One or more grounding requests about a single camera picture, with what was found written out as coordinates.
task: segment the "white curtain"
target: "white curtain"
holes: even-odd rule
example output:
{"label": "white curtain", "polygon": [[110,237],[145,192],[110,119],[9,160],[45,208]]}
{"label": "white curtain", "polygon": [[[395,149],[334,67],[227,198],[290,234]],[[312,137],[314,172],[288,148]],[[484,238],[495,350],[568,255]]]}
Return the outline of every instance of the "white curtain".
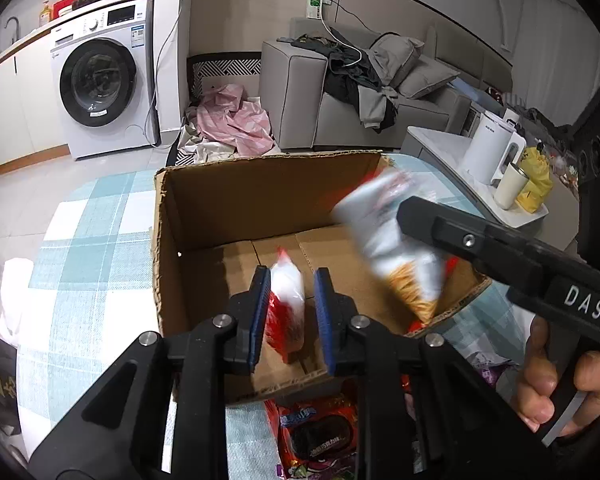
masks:
{"label": "white curtain", "polygon": [[523,0],[513,91],[556,126],[573,124],[600,86],[600,34],[558,0]]}

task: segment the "washing machine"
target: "washing machine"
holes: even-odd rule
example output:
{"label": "washing machine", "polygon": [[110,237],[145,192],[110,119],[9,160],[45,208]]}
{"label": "washing machine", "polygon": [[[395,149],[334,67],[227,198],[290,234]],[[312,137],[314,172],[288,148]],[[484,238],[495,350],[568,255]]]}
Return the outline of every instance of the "washing machine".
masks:
{"label": "washing machine", "polygon": [[73,158],[158,144],[152,0],[94,10],[51,31],[62,129]]}

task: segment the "electric kettle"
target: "electric kettle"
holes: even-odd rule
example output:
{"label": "electric kettle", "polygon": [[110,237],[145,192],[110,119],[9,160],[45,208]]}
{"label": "electric kettle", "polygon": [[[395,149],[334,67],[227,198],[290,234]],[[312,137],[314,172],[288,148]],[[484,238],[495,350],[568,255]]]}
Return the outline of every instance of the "electric kettle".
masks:
{"label": "electric kettle", "polygon": [[500,168],[507,155],[511,156],[509,162],[517,163],[525,147],[525,139],[516,133],[513,120],[504,121],[491,112],[484,112],[459,169],[489,186],[494,180],[502,179]]}

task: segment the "wooden baseboard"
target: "wooden baseboard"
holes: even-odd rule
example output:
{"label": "wooden baseboard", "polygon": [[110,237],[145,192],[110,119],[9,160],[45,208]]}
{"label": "wooden baseboard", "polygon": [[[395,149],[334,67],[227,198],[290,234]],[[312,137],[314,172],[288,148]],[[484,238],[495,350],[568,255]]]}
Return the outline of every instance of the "wooden baseboard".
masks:
{"label": "wooden baseboard", "polygon": [[62,144],[61,146],[54,146],[52,148],[48,148],[47,150],[42,150],[41,152],[35,152],[31,153],[30,155],[21,156],[20,158],[16,158],[15,160],[10,160],[9,162],[1,164],[0,175],[69,154],[69,145]]}

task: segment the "faucet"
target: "faucet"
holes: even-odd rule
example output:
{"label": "faucet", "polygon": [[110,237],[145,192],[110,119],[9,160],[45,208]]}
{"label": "faucet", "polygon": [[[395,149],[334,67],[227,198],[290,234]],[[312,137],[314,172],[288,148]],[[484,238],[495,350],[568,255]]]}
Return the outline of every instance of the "faucet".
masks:
{"label": "faucet", "polygon": [[[11,16],[7,20],[7,23],[4,24],[4,28],[7,28],[11,20],[16,20],[16,41],[18,41],[20,39],[20,20],[16,18],[16,16]],[[15,41],[13,41],[13,37],[11,37],[11,44],[13,43],[15,43]]]}

